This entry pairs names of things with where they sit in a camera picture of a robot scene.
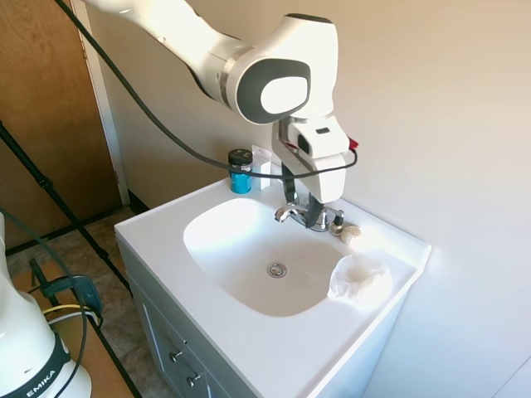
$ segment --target crumpled paper towel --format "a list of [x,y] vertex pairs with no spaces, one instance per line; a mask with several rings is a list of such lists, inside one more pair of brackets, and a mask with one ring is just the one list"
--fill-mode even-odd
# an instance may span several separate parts
[[332,272],[328,296],[370,311],[382,304],[391,291],[391,271],[386,265],[352,253],[343,257]]

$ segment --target sink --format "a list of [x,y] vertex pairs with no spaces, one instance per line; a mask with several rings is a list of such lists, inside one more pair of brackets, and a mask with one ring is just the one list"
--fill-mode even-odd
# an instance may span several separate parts
[[386,302],[361,311],[327,297],[332,270],[350,252],[340,239],[291,218],[276,222],[285,204],[278,182],[245,196],[230,185],[216,182],[116,226],[128,276],[143,292],[140,313],[156,307],[168,336],[184,337],[227,396],[362,396],[374,348],[385,345],[430,246],[351,203],[330,203],[364,231],[363,253],[392,274]]
[[274,213],[257,200],[232,199],[192,220],[183,238],[197,265],[233,298],[259,313],[289,317],[326,298],[332,270],[348,252],[328,232],[291,219],[280,224]]

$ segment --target blue jar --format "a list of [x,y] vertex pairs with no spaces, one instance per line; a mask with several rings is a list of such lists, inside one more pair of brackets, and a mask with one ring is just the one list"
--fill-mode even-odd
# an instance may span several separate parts
[[[234,168],[249,172],[252,170],[252,152],[249,149],[232,149],[229,152],[229,164]],[[235,193],[248,193],[252,187],[252,178],[238,172],[229,172],[231,189]]]

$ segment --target floor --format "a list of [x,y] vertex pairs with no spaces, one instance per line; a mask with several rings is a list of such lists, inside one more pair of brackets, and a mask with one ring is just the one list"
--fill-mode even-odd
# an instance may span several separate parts
[[[111,261],[122,272],[124,263],[114,239],[114,225],[132,216],[134,213],[124,208],[86,227],[98,244],[109,252]],[[140,318],[127,289],[79,232],[70,232],[50,240],[48,244],[57,251],[73,274],[85,274],[94,281],[104,304],[102,331],[142,397],[174,398],[175,395],[154,367]],[[39,246],[16,253],[7,258],[11,276],[28,269],[31,258],[37,260],[38,264],[50,259]]]

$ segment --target white robotic arm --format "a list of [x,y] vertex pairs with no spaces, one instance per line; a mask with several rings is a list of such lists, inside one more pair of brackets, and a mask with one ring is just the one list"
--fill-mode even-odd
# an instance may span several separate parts
[[[184,0],[84,0],[129,19],[180,58],[202,92],[253,124],[274,124],[272,148],[293,174],[346,164],[332,115],[338,38],[328,19],[284,16],[251,46],[212,29]],[[321,203],[343,193],[345,170],[302,179]]]

